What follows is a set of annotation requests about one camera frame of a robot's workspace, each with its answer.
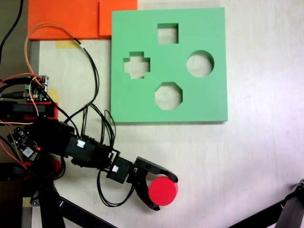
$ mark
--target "black metal frame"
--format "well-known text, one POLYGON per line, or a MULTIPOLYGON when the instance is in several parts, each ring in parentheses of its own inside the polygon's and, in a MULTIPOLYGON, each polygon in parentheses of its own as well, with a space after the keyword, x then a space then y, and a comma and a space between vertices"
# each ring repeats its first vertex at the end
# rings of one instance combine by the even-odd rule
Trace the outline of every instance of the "black metal frame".
POLYGON ((230 228, 300 228, 304 216, 304 179, 286 198, 230 228))

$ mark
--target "circular hole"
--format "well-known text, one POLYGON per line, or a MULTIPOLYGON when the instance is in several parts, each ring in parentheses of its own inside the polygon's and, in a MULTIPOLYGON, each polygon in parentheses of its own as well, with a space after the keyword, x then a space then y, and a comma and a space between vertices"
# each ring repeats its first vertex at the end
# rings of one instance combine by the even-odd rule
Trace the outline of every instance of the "circular hole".
POLYGON ((207 51, 195 51, 190 55, 186 67, 193 76, 206 77, 214 68, 214 59, 207 51))

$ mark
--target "cross-shaped hole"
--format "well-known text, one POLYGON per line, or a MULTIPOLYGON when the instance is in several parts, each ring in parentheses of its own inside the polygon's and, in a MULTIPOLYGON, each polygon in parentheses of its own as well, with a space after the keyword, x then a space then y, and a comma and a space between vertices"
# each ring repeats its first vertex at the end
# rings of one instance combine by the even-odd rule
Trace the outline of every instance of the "cross-shaped hole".
POLYGON ((150 58, 145 58, 143 52, 130 52, 129 58, 124 58, 124 72, 129 73, 131 79, 143 79, 146 72, 150 72, 150 58))

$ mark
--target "orange wire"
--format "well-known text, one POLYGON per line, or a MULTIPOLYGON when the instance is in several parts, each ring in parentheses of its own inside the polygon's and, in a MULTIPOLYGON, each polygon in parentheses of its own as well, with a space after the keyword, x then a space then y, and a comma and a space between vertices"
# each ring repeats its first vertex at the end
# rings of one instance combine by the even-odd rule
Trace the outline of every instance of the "orange wire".
POLYGON ((17 122, 0 122, 0 124, 19 124, 19 125, 30 125, 33 123, 17 123, 17 122))
POLYGON ((14 160, 15 160, 16 162, 18 162, 24 169, 27 170, 27 167, 26 167, 24 164, 22 164, 18 159, 16 159, 13 155, 10 154, 10 152, 8 152, 8 151, 5 149, 5 147, 3 146, 3 144, 2 144, 1 141, 0 141, 0 145, 2 146, 2 148, 4 149, 4 151, 5 151, 12 159, 14 159, 14 160))
POLYGON ((35 104, 35 101, 34 101, 34 99, 33 99, 32 92, 30 91, 31 85, 32 85, 32 81, 30 82, 29 87, 28 87, 28 92, 29 92, 30 100, 33 102, 33 105, 34 105, 34 107, 35 107, 35 109, 36 109, 36 112, 37 112, 37 116, 39 116, 38 108, 37 108, 37 106, 36 106, 36 104, 35 104))
POLYGON ((3 82, 5 82, 5 81, 8 80, 8 79, 11 79, 12 77, 18 77, 18 76, 22 76, 22 75, 34 75, 35 77, 42 78, 41 76, 35 75, 35 74, 32 74, 32 73, 22 73, 22 74, 17 74, 17 75, 9 76, 9 77, 3 79, 3 80, 0 82, 0 84, 3 83, 3 82))
POLYGON ((34 28, 31 29, 31 31, 28 33, 26 39, 25 39, 25 43, 24 43, 24 55, 25 55, 25 61, 28 65, 28 69, 31 73, 34 73, 30 63, 29 63, 29 57, 28 57, 28 41, 29 41, 29 37, 30 35, 33 33, 34 30, 36 30, 39 27, 42 26, 53 26, 53 27, 57 27, 57 28, 61 28, 62 30, 64 30, 65 32, 67 32, 73 39, 75 38, 71 32, 69 32, 69 30, 67 30, 65 27, 59 25, 59 24, 55 24, 55 23, 41 23, 36 25, 34 28))

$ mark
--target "square hole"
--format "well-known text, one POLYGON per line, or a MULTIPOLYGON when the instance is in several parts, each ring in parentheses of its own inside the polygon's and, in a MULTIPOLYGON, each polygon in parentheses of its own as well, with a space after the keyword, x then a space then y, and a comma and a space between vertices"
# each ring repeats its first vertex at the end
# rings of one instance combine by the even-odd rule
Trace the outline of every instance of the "square hole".
POLYGON ((178 44, 179 25, 177 23, 158 24, 158 44, 178 44))

